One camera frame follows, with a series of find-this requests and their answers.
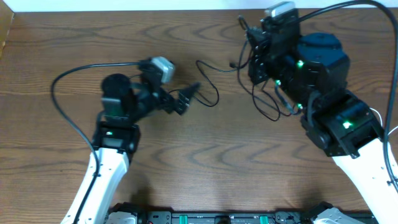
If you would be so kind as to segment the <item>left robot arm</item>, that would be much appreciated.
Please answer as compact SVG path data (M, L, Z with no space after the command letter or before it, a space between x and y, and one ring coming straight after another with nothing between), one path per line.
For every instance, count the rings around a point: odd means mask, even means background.
M111 201L139 145L137 122L155 110L184 114L200 88L193 83L174 98L163 84L162 75L149 72L140 74L138 82L120 73L103 80L103 110L88 141L88 167L63 223L107 223Z

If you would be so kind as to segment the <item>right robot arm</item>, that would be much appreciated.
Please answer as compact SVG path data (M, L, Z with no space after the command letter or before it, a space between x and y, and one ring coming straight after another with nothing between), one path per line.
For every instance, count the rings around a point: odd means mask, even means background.
M329 33L302 35L298 11L268 9L260 27L243 23L251 46L249 77L269 80L307 137L348 176L379 223L397 214L397 163L389 130L347 88L350 59Z

